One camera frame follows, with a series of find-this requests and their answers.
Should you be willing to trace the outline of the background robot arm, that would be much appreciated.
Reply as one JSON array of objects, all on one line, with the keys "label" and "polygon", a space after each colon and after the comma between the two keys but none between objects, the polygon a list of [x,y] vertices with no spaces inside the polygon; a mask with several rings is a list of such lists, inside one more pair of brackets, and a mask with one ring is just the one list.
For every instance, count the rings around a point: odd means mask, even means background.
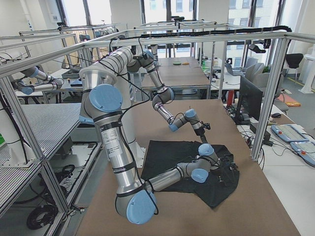
[{"label": "background robot arm", "polygon": [[[25,76],[18,80],[11,82],[14,89],[19,90],[23,94],[30,95],[35,91],[53,91],[60,89],[64,84],[62,78],[55,78],[49,74],[46,74],[33,66],[21,71]],[[37,81],[33,84],[26,84],[23,82],[24,78],[35,78]]]}]

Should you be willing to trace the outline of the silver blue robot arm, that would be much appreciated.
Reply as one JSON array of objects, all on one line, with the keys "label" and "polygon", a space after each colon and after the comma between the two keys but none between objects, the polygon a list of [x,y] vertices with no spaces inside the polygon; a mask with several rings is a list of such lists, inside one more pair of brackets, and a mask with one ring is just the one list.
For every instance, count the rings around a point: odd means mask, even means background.
[{"label": "silver blue robot arm", "polygon": [[194,109],[187,110],[177,119],[164,109],[160,102],[155,106],[172,130],[190,123],[197,136],[202,140],[198,155],[190,163],[178,163],[174,168],[148,180],[139,176],[136,161],[124,138],[122,129],[121,106],[123,96],[114,86],[119,74],[107,68],[90,66],[80,71],[87,95],[82,99],[81,110],[89,116],[99,128],[102,141],[107,149],[112,170],[118,181],[115,208],[120,216],[133,224],[145,224],[158,214],[154,192],[163,190],[180,180],[190,177],[198,183],[204,183],[209,174],[218,177],[220,183],[226,183],[224,176],[237,174],[237,166],[232,155],[218,157],[214,148],[207,143],[203,124]]},{"label": "silver blue robot arm", "polygon": [[174,116],[164,107],[167,102],[174,99],[175,95],[173,90],[162,82],[154,59],[148,52],[143,50],[138,52],[134,46],[124,46],[109,53],[98,63],[109,69],[114,76],[121,75],[123,69],[128,72],[137,72],[139,68],[144,68],[157,89],[157,94],[152,99],[152,107],[165,119],[169,129],[175,132],[186,123],[189,123],[201,141],[207,143],[205,129],[210,129],[210,125],[200,121],[194,109],[189,109]]}]

